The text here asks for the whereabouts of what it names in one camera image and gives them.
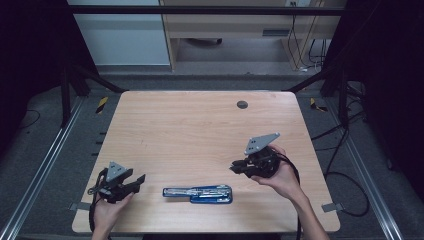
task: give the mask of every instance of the black wall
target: black wall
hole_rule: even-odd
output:
[[[348,4],[371,10],[376,2]],[[365,16],[342,18],[326,66],[340,60],[337,54],[361,29],[360,37],[343,58],[344,69],[349,80],[364,83],[370,124],[395,169],[406,175],[424,201],[423,4],[421,0],[383,0],[364,27]]]
[[[66,0],[1,0],[0,6],[1,154],[25,116],[28,101],[60,86],[66,64],[98,72]],[[68,10],[45,10],[52,6]]]

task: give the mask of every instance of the wire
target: wire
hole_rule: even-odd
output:
[[[370,21],[371,17],[374,15],[375,11],[378,9],[378,7],[380,6],[380,4],[382,2],[382,0],[376,0],[376,1],[378,1],[378,2],[375,4],[374,8],[370,12],[370,14],[367,16],[367,18],[362,22],[362,25],[350,37],[350,39],[346,43],[345,47],[340,51],[341,53],[339,52],[338,55],[333,59],[333,61],[336,60],[336,62],[338,64],[340,64],[340,66],[344,65],[344,62],[347,58],[344,58],[344,59],[341,59],[341,60],[338,60],[337,58],[339,58],[342,54],[344,54],[344,51],[350,51],[351,50],[353,43],[355,42],[356,38],[361,34],[361,32],[365,28],[365,26],[367,26],[367,23]]]
[[[362,84],[361,84],[361,90],[357,90],[356,88],[352,87],[349,83],[347,84],[347,91],[348,94],[358,97],[358,98],[364,98],[365,94],[363,93]]]
[[[323,39],[323,41],[322,41],[321,55],[312,56],[312,49],[315,45],[315,41],[316,41],[316,39],[312,40],[312,44],[311,44],[311,47],[309,48],[309,52],[308,52],[308,57],[309,57],[309,61],[315,63],[315,68],[316,68],[318,61],[316,61],[312,58],[321,58],[321,61],[319,62],[319,66],[322,66],[324,64],[324,60],[325,60],[326,52],[327,52],[327,39]]]
[[[327,174],[330,171],[330,167],[333,164],[334,159],[336,158],[337,153],[339,152],[340,146],[343,144],[345,138],[347,138],[348,133],[349,133],[349,128],[346,128],[345,131],[343,132],[342,138],[339,141],[339,144],[336,147],[336,150],[333,152],[333,156],[331,156],[330,163],[327,165],[327,169],[325,170],[325,173],[324,173],[324,178],[325,179],[327,179]]]
[[[281,153],[276,153],[275,156],[277,156],[277,158],[280,159],[280,161],[286,162],[290,165],[290,167],[293,169],[294,175],[296,176],[297,182],[300,184],[300,175],[299,175],[299,171],[297,170],[296,166],[293,164],[292,161],[290,161],[290,159],[288,159],[287,156],[281,154]],[[297,232],[296,232],[296,240],[300,240],[301,239],[301,235],[302,235],[302,223],[300,222],[300,218],[297,217]]]
[[[292,27],[291,27],[291,31],[290,31],[290,34],[289,34],[289,39],[288,39],[288,48],[289,48],[289,52],[290,52],[290,55],[291,55],[291,57],[292,57],[292,59],[294,59],[294,55],[293,55],[293,53],[292,53],[292,51],[291,51],[291,48],[290,48],[290,38],[291,38],[291,35],[293,34],[293,36],[294,36],[294,40],[295,40],[295,43],[296,43],[296,47],[297,47],[297,52],[298,52],[298,54],[299,54],[299,60],[300,60],[300,62],[306,67],[306,68],[310,68],[310,67],[313,67],[313,66],[310,66],[310,65],[307,65],[307,64],[305,64],[304,62],[303,62],[303,60],[302,60],[302,55],[300,54],[300,47],[299,47],[299,42],[297,41],[297,37],[296,37],[296,32],[295,32],[295,30],[294,30],[294,25],[295,25],[295,22],[296,22],[296,15],[293,15],[293,22],[292,22]],[[299,69],[299,66],[297,65],[297,63],[296,63],[296,61],[295,60],[293,60],[293,62],[294,62],[294,65],[296,66],[296,68],[297,69]]]
[[[37,113],[37,117],[36,117],[36,119],[35,119],[34,121],[32,121],[30,124],[25,125],[25,126],[22,126],[22,127],[19,127],[19,129],[24,129],[24,128],[27,128],[27,127],[30,127],[30,126],[34,125],[34,123],[36,123],[36,122],[40,119],[40,117],[41,117],[40,112],[39,112],[39,111],[37,111],[37,110],[30,110],[30,109],[28,109],[28,110],[27,110],[27,112],[35,112],[35,113]]]
[[[349,179],[353,184],[355,184],[361,190],[362,194],[365,197],[365,201],[366,201],[367,205],[365,206],[365,210],[362,213],[353,213],[353,212],[347,211],[346,209],[343,209],[341,211],[344,212],[344,213],[346,213],[347,215],[352,216],[352,217],[363,217],[363,216],[365,216],[369,212],[369,210],[370,210],[370,200],[369,200],[368,195],[365,192],[364,188],[361,187],[361,185],[359,185],[359,183],[356,182],[353,178],[349,177],[348,175],[346,175],[344,173],[340,173],[340,172],[328,172],[327,173],[327,176],[328,175],[340,175],[340,176],[343,176],[343,177]]]
[[[336,147],[330,147],[330,148],[319,148],[319,149],[315,149],[315,152],[319,152],[319,151],[328,151],[328,150],[332,150],[335,149]]]
[[[364,113],[364,111],[360,111],[360,112],[358,112],[358,113],[356,113],[356,114],[352,115],[351,117],[349,117],[349,121],[352,121],[353,119],[355,119],[356,117],[358,117],[358,116],[362,115],[363,113]],[[312,140],[312,141],[314,141],[314,140],[317,140],[317,139],[319,139],[319,138],[322,138],[322,137],[324,137],[324,136],[326,136],[326,135],[328,135],[328,134],[330,134],[330,133],[333,133],[334,131],[336,131],[337,129],[339,129],[339,128],[341,128],[341,127],[343,127],[343,124],[339,124],[339,125],[337,125],[337,126],[335,126],[335,127],[331,128],[331,129],[329,129],[329,130],[327,130],[327,131],[325,131],[325,132],[323,132],[323,133],[319,134],[318,136],[312,137],[312,138],[311,138],[311,140]]]
[[[99,175],[97,176],[96,184],[94,185],[92,189],[97,189],[99,187],[101,178],[106,176],[106,174],[107,174],[107,169],[103,169],[102,171],[100,171]],[[93,194],[93,201],[91,202],[91,205],[90,205],[88,220],[90,224],[90,229],[93,232],[95,229],[94,212],[96,211],[96,204],[100,201],[101,198],[97,200],[97,191],[94,191],[92,194]]]

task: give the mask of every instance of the hand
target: hand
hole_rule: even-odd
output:
[[[96,210],[94,211],[94,232],[92,239],[107,239],[122,209],[131,201],[134,193],[128,194],[122,201],[108,203],[97,194]]]
[[[274,144],[269,144],[268,146],[277,154],[286,156],[286,151],[283,148]],[[272,187],[278,194],[291,201],[304,195],[292,167],[284,161],[280,162],[280,167],[274,176],[270,178],[252,176],[251,179],[258,182],[260,185]]]

